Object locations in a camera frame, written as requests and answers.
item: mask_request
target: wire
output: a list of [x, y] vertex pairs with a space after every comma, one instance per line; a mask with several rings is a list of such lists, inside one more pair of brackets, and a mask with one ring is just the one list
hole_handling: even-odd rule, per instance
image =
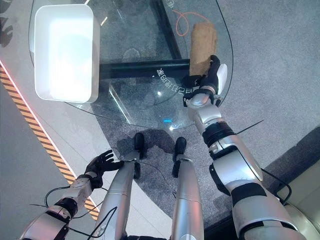
[[45, 206], [48, 208], [49, 205], [48, 205], [48, 197], [49, 195], [54, 192], [54, 191], [57, 191], [57, 190], [61, 190], [61, 189], [68, 189], [70, 188], [70, 185], [69, 186], [62, 186], [62, 187], [57, 187], [57, 188], [54, 188], [54, 189], [51, 189], [50, 191], [48, 191], [48, 193], [45, 195], [44, 197], [44, 204]]
[[140, 163], [140, 164], [149, 165], [149, 166], [155, 168], [155, 169], [161, 174], [161, 176], [162, 176], [163, 180], [165, 181], [165, 183], [166, 183], [169, 187], [171, 187], [171, 185], [168, 183], [166, 177], [164, 176], [164, 174], [162, 173], [162, 171], [160, 171], [159, 168], [157, 168], [156, 166], [154, 166], [154, 165], [152, 165], [152, 164], [150, 164], [150, 163], [147, 163], [147, 162], [140, 161], [139, 163]]
[[[208, 18], [206, 18], [205, 16], [203, 16], [203, 15], [197, 13], [197, 12], [188, 11], [188, 12], [181, 13], [181, 12], [178, 12], [176, 10], [172, 10], [172, 12], [174, 12], [176, 14], [179, 14], [179, 17], [175, 22], [175, 31], [176, 31], [176, 34], [178, 34], [180, 37], [185, 36], [189, 32], [189, 22], [188, 22], [188, 19], [185, 17], [185, 15], [187, 15], [187, 14], [192, 14], [192, 15], [199, 16], [199, 17], [205, 19], [208, 23], [210, 23], [210, 20]], [[178, 23], [179, 23], [181, 18], [183, 18], [185, 20], [185, 23], [186, 23], [186, 31], [184, 33], [182, 33], [182, 34], [179, 33], [179, 31], [178, 31]]]
[[289, 189], [289, 193], [288, 193], [288, 195], [286, 196], [286, 198], [283, 200], [283, 203], [282, 203], [282, 205], [286, 205], [287, 201], [289, 200], [289, 198], [290, 198], [290, 196], [291, 196], [291, 194], [292, 194], [292, 189], [291, 189], [291, 187], [289, 186], [289, 184], [286, 183], [286, 182], [284, 182], [284, 181], [282, 181], [280, 178], [276, 177], [275, 175], [273, 175], [272, 173], [268, 172], [267, 170], [265, 170], [265, 169], [263, 169], [263, 168], [261, 168], [261, 170], [262, 170], [263, 172], [265, 172], [266, 174], [270, 175], [271, 177], [277, 179], [277, 180], [278, 180], [280, 183], [282, 183], [283, 185], [286, 185], [286, 187]]
[[[48, 205], [48, 197], [49, 195], [54, 192], [54, 191], [57, 191], [57, 190], [61, 190], [61, 189], [68, 189], [70, 188], [70, 185], [69, 186], [63, 186], [63, 187], [57, 187], [57, 188], [54, 188], [54, 189], [51, 189], [44, 197], [44, 202], [45, 202], [45, 206], [44, 205], [39, 205], [39, 204], [30, 204], [31, 206], [39, 206], [39, 207], [45, 207], [45, 208], [48, 208], [49, 205]], [[92, 212], [93, 210], [95, 210], [97, 207], [99, 207], [104, 201], [100, 202], [97, 206], [95, 206], [94, 208], [90, 209], [89, 211], [87, 211], [85, 214], [81, 215], [81, 216], [76, 216], [74, 217], [73, 219], [80, 219], [82, 217], [84, 217], [85, 215], [87, 215], [88, 213]]]
[[44, 208], [46, 208], [46, 206], [45, 205], [41, 205], [41, 204], [29, 204], [30, 206], [36, 206], [36, 207], [44, 207]]
[[[229, 29], [228, 29], [228, 27], [227, 27], [227, 24], [226, 24], [224, 15], [222, 14], [220, 5], [219, 5], [219, 3], [218, 3], [218, 0], [215, 0], [215, 2], [216, 2], [217, 6], [218, 6], [218, 8], [219, 8], [220, 13], [221, 13], [221, 17], [222, 17], [223, 23], [224, 23], [224, 25], [225, 25], [226, 31], [227, 31], [227, 33], [228, 33], [229, 40], [230, 40], [230, 46], [231, 46], [232, 68], [231, 68], [230, 84], [229, 84], [228, 89], [227, 89], [227, 91], [226, 91], [226, 93], [225, 93], [225, 96], [227, 96], [227, 95], [228, 95], [228, 92], [229, 92], [229, 89], [230, 89], [230, 86], [231, 86], [232, 75], [233, 75], [233, 73], [234, 73], [234, 48], [232, 47], [232, 41], [231, 41], [231, 37], [230, 37], [230, 32], [229, 32]], [[219, 104], [219, 106], [221, 106], [221, 104], [224, 102], [225, 99], [226, 99], [225, 97], [222, 99], [222, 101], [221, 101], [221, 103]]]
[[87, 211], [85, 214], [81, 215], [81, 216], [75, 216], [73, 219], [80, 219], [82, 217], [84, 217], [85, 215], [87, 215], [88, 213], [92, 212], [93, 210], [95, 210], [97, 207], [99, 207], [104, 201], [100, 202], [97, 206], [95, 206], [94, 208], [90, 209], [89, 211]]
[[[112, 208], [112, 209], [106, 214], [106, 216], [103, 218], [103, 220], [94, 228], [94, 230], [91, 232], [91, 234], [87, 234], [87, 233], [85, 233], [85, 232], [82, 232], [82, 231], [73, 229], [72, 227], [69, 227], [69, 229], [72, 230], [72, 231], [74, 231], [74, 232], [76, 232], [76, 233], [78, 233], [78, 234], [82, 234], [82, 235], [87, 236], [87, 237], [88, 237], [87, 240], [90, 240], [90, 238], [94, 238], [94, 239], [100, 238], [103, 234], [105, 234], [105, 232], [106, 232], [106, 230], [107, 230], [107, 227], [108, 227], [108, 225], [109, 225], [109, 222], [110, 222], [111, 218], [113, 217], [113, 215], [115, 214], [117, 208], [118, 208], [117, 206], [115, 206], [114, 208]], [[113, 213], [111, 214], [108, 222], [106, 223], [103, 232], [102, 232], [100, 235], [98, 235], [98, 236], [93, 236], [93, 234], [96, 232], [96, 230], [97, 230], [97, 229], [101, 226], [101, 224], [107, 219], [107, 217], [108, 217], [108, 215], [111, 213], [111, 211], [113, 211]]]
[[250, 128], [254, 127], [255, 125], [258, 125], [259, 123], [261, 123], [261, 122], [263, 122], [263, 121], [264, 121], [264, 120], [258, 121], [257, 123], [252, 124], [251, 126], [248, 126], [247, 128], [245, 128], [245, 129], [243, 129], [243, 130], [241, 130], [241, 131], [237, 132], [236, 134], [238, 135], [238, 134], [240, 134], [240, 133], [244, 132], [245, 130], [248, 130], [248, 129], [250, 129]]

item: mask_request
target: glass tabletop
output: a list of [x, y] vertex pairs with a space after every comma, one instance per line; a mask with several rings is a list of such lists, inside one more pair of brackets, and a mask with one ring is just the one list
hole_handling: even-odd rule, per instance
[[215, 0], [34, 0], [29, 48], [34, 57], [34, 20], [44, 5], [87, 4], [100, 23], [99, 94], [93, 103], [68, 103], [81, 111], [136, 126], [174, 130], [189, 126], [183, 95], [193, 91], [182, 79], [189, 74], [191, 31], [213, 23], [216, 55], [228, 66], [233, 54], [229, 34]]

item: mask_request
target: white tray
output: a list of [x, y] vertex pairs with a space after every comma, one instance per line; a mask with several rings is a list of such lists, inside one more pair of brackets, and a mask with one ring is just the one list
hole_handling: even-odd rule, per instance
[[34, 85], [44, 100], [92, 103], [99, 92], [100, 25], [85, 4], [47, 5], [34, 20]]

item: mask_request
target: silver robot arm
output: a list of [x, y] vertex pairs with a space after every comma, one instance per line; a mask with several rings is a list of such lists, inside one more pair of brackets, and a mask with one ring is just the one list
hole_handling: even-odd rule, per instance
[[69, 231], [69, 222], [84, 206], [93, 190], [102, 187], [104, 172], [123, 167], [123, 161], [113, 162], [112, 157], [112, 150], [95, 157], [86, 167], [85, 173], [78, 176], [62, 198], [35, 218], [19, 239], [64, 240]]
[[209, 167], [217, 188], [232, 197], [236, 234], [245, 240], [304, 240], [286, 209], [263, 185], [259, 164], [222, 118], [215, 103], [219, 81], [226, 82], [227, 68], [211, 57], [208, 75], [199, 89], [183, 97], [188, 117], [195, 123], [213, 159]]

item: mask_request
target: orange striped edge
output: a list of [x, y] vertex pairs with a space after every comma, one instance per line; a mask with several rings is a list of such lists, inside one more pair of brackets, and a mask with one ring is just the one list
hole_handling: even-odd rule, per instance
[[[74, 171], [71, 169], [68, 162], [64, 159], [57, 146], [54, 144], [52, 139], [49, 137], [48, 133], [42, 127], [36, 115], [33, 113], [28, 103], [22, 96], [18, 87], [8, 74], [8, 71], [4, 68], [4, 65], [0, 61], [0, 80], [4, 88], [7, 90], [8, 94], [11, 96], [16, 107], [19, 109], [20, 113], [23, 115], [26, 122], [29, 124], [33, 133], [36, 135], [46, 152], [49, 154], [50, 158], [60, 170], [61, 174], [67, 180], [69, 184], [72, 184], [77, 178]], [[90, 211], [94, 209], [97, 205], [93, 202], [91, 197], [85, 201], [85, 208]], [[95, 208], [90, 212], [94, 220], [98, 219], [99, 209]]]

